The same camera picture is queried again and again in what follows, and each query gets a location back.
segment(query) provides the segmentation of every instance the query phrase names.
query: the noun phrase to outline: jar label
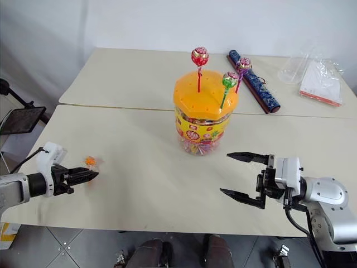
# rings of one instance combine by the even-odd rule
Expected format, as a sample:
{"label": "jar label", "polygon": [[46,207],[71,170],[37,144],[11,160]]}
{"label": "jar label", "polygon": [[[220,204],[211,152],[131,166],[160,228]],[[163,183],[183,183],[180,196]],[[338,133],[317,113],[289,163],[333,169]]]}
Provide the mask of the jar label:
{"label": "jar label", "polygon": [[175,109],[175,115],[178,134],[192,143],[202,145],[210,144],[221,138],[229,121],[229,117],[227,117],[226,120],[218,124],[215,124],[214,121],[212,121],[211,125],[202,126],[194,123],[197,122],[197,119],[187,117],[184,119],[182,113],[178,109]]}

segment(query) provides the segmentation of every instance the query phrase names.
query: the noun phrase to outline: red lollipop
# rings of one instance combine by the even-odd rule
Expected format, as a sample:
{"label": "red lollipop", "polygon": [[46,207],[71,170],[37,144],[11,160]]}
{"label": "red lollipop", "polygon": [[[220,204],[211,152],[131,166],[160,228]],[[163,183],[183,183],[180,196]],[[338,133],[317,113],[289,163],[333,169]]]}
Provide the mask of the red lollipop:
{"label": "red lollipop", "polygon": [[197,72],[199,76],[198,91],[200,92],[202,66],[205,65],[208,61],[207,49],[203,46],[199,46],[195,48],[191,53],[191,59],[194,62],[194,64],[196,64],[198,67],[198,72]]}

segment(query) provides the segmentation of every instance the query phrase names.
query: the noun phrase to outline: person's leg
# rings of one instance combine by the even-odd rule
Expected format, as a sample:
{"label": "person's leg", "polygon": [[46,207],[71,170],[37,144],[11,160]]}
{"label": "person's leg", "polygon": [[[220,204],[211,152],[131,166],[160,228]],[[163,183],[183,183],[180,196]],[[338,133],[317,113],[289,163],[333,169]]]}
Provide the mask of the person's leg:
{"label": "person's leg", "polygon": [[206,268],[234,268],[232,253],[223,238],[212,234],[209,237],[206,250]]}
{"label": "person's leg", "polygon": [[158,267],[162,253],[162,241],[149,240],[135,250],[126,268]]}

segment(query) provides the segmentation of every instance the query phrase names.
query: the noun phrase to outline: wire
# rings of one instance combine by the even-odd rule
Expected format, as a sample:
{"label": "wire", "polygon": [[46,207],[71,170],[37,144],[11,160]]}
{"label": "wire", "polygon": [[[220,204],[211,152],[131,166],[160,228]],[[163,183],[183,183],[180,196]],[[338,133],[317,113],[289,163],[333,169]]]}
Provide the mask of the wire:
{"label": "wire", "polygon": [[24,160],[22,160],[17,166],[14,167],[13,170],[11,170],[10,174],[13,174],[16,170],[18,170],[24,163],[28,162],[28,160],[30,160],[31,158],[33,158],[35,155],[37,155],[39,152],[44,151],[43,147],[38,148],[35,152],[33,152],[32,154],[30,154],[27,158],[25,158]]}
{"label": "wire", "polygon": [[303,227],[301,227],[299,224],[297,224],[297,222],[294,221],[294,219],[291,217],[290,214],[290,210],[286,209],[285,210],[285,215],[288,218],[288,220],[290,221],[290,223],[297,228],[299,231],[303,232],[304,234],[306,234],[310,244],[311,244],[311,248],[313,253],[315,254],[315,257],[317,259],[317,261],[319,262],[320,266],[322,268],[326,268],[324,261],[322,259],[322,256],[320,254],[320,250],[316,244],[315,241],[315,237],[313,236],[313,232],[312,232],[312,225],[311,225],[311,218],[310,215],[308,213],[308,210],[306,210],[306,218],[307,218],[307,226],[308,226],[308,230],[304,229]]}
{"label": "wire", "polygon": [[[10,116],[11,112],[13,111],[13,109],[11,109],[10,111],[8,111],[8,113],[4,116],[3,120],[1,121],[1,124],[0,124],[0,132],[1,132],[1,129],[2,129],[2,126],[4,125],[4,123],[6,122],[7,118]],[[5,167],[7,169],[7,172],[10,173],[10,169],[9,167],[7,166],[7,163],[5,161],[5,158],[3,156],[3,154],[1,153],[1,150],[0,150],[0,156],[1,156],[1,159],[2,161],[4,162],[5,164]]]}

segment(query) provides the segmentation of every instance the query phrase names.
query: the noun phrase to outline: white table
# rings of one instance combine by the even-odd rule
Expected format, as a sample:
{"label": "white table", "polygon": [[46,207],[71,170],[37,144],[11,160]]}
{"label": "white table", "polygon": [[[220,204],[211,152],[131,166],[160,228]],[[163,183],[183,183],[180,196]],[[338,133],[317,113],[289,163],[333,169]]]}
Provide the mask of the white table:
{"label": "white table", "polygon": [[[61,103],[82,106],[123,107],[173,110],[173,88],[182,75],[196,70],[187,52],[125,50],[97,48],[69,89]],[[287,58],[249,56],[254,72],[264,78],[267,88],[280,102],[273,115],[336,117],[357,119],[357,98],[341,78],[342,107],[333,107],[299,96],[296,85],[287,85],[277,72]],[[221,73],[233,71],[226,55],[210,54],[205,69]],[[244,83],[234,113],[264,114]]]}
{"label": "white table", "polygon": [[[171,111],[58,106],[34,149],[46,141],[63,145],[62,164],[99,162],[91,183],[72,195],[32,198],[10,208],[3,221],[44,226],[136,231],[303,236],[267,199],[265,210],[240,204],[219,188],[256,196],[264,168],[226,157],[229,152],[299,156],[304,176],[333,176],[349,190],[357,213],[355,165],[357,121],[352,119],[234,114],[213,154],[196,157],[177,143]],[[34,160],[25,174],[37,172]],[[305,225],[305,215],[294,213]]]}

